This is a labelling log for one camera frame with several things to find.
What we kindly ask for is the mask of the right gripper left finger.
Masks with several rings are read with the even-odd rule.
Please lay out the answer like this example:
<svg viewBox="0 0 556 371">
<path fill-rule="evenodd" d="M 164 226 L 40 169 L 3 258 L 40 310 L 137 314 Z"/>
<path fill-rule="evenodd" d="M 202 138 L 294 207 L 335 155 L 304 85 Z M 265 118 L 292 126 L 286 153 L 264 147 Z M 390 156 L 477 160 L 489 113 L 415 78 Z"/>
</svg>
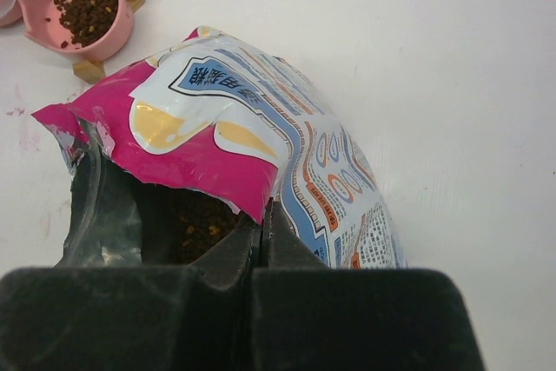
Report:
<svg viewBox="0 0 556 371">
<path fill-rule="evenodd" d="M 4 370 L 247 370 L 261 229 L 182 266 L 21 268 L 1 281 Z"/>
</svg>

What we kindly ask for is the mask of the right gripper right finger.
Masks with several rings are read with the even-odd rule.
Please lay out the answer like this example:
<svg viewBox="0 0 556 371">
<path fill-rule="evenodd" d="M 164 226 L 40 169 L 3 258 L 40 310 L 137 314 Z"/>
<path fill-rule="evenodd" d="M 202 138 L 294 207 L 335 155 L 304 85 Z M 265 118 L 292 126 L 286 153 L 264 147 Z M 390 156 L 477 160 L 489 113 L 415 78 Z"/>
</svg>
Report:
<svg viewBox="0 0 556 371">
<path fill-rule="evenodd" d="M 256 370 L 481 370 L 452 280 L 415 268 L 332 269 L 268 205 L 251 278 Z"/>
</svg>

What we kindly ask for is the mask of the pink pet food bag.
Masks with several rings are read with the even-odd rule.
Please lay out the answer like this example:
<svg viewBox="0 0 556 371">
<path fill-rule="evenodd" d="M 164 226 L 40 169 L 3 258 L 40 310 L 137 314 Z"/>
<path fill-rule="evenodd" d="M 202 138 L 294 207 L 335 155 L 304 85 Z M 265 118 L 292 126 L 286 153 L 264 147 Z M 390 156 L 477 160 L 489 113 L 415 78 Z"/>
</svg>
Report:
<svg viewBox="0 0 556 371">
<path fill-rule="evenodd" d="M 366 157 L 314 85 L 219 30 L 198 27 L 35 118 L 69 166 L 98 143 L 140 182 L 202 192 L 257 222 L 277 202 L 331 268 L 407 264 Z"/>
</svg>

